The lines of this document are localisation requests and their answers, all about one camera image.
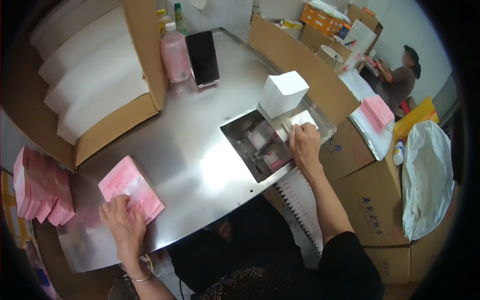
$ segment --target person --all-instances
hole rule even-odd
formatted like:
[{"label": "person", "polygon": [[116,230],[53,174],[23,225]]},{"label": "person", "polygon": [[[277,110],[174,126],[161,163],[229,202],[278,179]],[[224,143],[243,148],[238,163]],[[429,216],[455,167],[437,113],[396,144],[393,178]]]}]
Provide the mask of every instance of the person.
[{"label": "person", "polygon": [[[325,177],[315,126],[292,127],[289,147],[316,201],[324,243],[318,268],[304,267],[283,216],[257,196],[227,215],[220,230],[201,229],[168,246],[175,274],[205,300],[382,299],[380,275]],[[117,257],[139,299],[174,299],[139,260],[144,216],[135,211],[135,220],[130,221],[127,201],[127,196],[120,196],[99,207],[100,218],[115,239]]]},{"label": "person", "polygon": [[387,68],[383,60],[378,63],[380,80],[374,87],[374,91],[385,101],[391,111],[408,98],[415,86],[415,80],[420,78],[421,67],[418,54],[407,45],[404,48],[402,67],[392,71]]}]

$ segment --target gold bracelet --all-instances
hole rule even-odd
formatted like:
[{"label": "gold bracelet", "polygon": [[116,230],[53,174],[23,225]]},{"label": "gold bracelet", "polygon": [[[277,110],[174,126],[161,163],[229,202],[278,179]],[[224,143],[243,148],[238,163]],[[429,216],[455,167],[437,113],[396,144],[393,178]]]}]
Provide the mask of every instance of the gold bracelet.
[{"label": "gold bracelet", "polygon": [[150,280],[150,279],[152,279],[152,274],[150,274],[149,277],[144,278],[144,279],[135,279],[135,278],[131,278],[131,277],[130,277],[130,280],[131,280],[131,281],[138,281],[138,282],[140,282],[140,281],[147,281],[147,280]]}]

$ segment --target green bottle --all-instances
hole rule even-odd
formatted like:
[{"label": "green bottle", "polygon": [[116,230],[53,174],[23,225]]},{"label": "green bottle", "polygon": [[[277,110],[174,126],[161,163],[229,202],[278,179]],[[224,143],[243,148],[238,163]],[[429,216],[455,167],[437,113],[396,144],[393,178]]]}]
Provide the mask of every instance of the green bottle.
[{"label": "green bottle", "polygon": [[180,3],[175,3],[175,23],[177,24],[177,31],[181,34],[187,35],[187,27],[183,24],[183,14],[181,13]]}]

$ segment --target woman in brown shirt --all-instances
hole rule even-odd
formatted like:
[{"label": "woman in brown shirt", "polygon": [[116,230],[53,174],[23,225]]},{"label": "woman in brown shirt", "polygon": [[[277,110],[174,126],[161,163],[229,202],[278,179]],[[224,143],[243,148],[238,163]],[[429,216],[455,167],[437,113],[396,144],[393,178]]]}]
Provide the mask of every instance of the woman in brown shirt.
[{"label": "woman in brown shirt", "polygon": [[402,53],[403,67],[392,71],[385,66],[382,60],[378,64],[381,80],[374,90],[392,111],[407,99],[413,90],[415,80],[420,78],[421,68],[418,54],[413,48],[407,45],[404,47],[405,50]]}]

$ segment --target smartphone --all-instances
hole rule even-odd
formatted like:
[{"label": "smartphone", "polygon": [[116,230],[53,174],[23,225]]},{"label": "smartphone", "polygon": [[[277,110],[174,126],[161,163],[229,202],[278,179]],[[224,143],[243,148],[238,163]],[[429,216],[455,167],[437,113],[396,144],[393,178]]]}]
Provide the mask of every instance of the smartphone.
[{"label": "smartphone", "polygon": [[216,84],[220,80],[216,62],[215,45],[211,31],[204,31],[185,38],[197,87]]}]

